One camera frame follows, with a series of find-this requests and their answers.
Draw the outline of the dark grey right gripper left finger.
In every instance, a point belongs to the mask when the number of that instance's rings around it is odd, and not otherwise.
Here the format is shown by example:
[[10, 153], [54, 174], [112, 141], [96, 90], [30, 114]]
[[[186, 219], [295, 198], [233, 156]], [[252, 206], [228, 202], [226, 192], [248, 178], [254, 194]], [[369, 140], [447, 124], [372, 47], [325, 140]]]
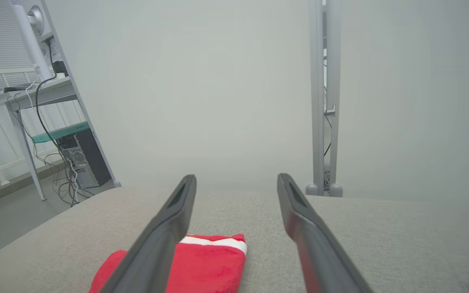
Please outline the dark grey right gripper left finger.
[[102, 293], [164, 293], [176, 245], [186, 236], [193, 211], [197, 178], [186, 175], [151, 219]]

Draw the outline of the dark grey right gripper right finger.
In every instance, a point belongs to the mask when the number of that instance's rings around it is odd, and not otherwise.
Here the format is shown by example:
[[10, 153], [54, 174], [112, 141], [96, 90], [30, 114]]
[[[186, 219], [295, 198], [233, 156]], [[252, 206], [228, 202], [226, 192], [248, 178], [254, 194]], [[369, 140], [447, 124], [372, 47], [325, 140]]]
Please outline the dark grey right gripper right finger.
[[285, 232], [297, 246], [308, 293], [372, 293], [328, 225], [289, 174], [277, 176]]

